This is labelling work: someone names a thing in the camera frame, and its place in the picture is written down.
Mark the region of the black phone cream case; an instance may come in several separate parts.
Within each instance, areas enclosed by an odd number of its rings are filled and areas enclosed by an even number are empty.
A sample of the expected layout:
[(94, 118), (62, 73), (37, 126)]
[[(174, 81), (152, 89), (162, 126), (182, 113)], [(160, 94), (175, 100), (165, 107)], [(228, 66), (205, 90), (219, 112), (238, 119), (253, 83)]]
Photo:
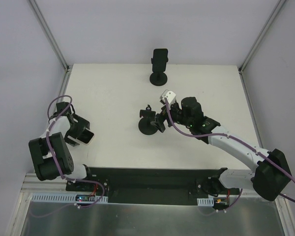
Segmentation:
[(91, 132), (88, 129), (85, 129), (81, 135), (79, 135), (79, 137), (77, 138), (77, 140), (79, 140), (81, 143), (88, 145), (91, 140), (94, 138), (94, 133)]

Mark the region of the black phone stand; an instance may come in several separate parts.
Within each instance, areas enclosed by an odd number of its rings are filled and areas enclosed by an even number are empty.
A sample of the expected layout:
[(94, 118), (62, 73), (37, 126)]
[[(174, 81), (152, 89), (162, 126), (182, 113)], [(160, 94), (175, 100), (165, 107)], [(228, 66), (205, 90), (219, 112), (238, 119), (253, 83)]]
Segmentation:
[(158, 129), (151, 124), (155, 121), (156, 112), (152, 110), (150, 105), (147, 105), (145, 109), (140, 110), (138, 128), (144, 135), (153, 135)]
[(165, 72), (152, 72), (149, 77), (149, 81), (154, 86), (163, 86), (167, 83), (168, 77)]

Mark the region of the black smartphone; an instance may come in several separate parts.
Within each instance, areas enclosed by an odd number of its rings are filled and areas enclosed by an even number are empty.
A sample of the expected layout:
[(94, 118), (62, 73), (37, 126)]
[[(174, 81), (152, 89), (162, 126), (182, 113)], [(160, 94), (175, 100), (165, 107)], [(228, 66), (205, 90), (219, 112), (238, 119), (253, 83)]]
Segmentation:
[(168, 49), (154, 49), (151, 58), (153, 72), (165, 72), (168, 62)]

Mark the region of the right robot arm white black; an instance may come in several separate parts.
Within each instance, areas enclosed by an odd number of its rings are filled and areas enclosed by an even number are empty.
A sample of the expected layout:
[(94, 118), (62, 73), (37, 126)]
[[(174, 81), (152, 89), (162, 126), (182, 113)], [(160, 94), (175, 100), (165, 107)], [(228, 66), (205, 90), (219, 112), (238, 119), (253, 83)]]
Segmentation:
[(164, 105), (151, 124), (160, 132), (165, 131), (164, 122), (180, 134), (196, 138), (219, 148), (243, 163), (247, 170), (224, 169), (211, 183), (212, 190), (223, 194), (228, 188), (251, 189), (268, 201), (274, 201), (291, 180), (291, 171), (284, 153), (246, 143), (232, 134), (219, 122), (203, 114), (195, 97), (186, 97), (177, 103), (169, 92), (160, 98)]

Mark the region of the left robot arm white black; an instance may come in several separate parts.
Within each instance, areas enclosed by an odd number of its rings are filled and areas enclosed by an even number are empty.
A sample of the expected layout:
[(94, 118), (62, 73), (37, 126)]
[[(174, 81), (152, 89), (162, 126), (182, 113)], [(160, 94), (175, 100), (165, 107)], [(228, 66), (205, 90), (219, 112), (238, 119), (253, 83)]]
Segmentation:
[(56, 104), (56, 112), (49, 117), (47, 130), (36, 139), (29, 141), (34, 170), (40, 181), (58, 177), (78, 179), (77, 185), (83, 191), (90, 191), (94, 179), (89, 167), (74, 164), (68, 146), (88, 145), (94, 138), (90, 122), (75, 113), (69, 102)]

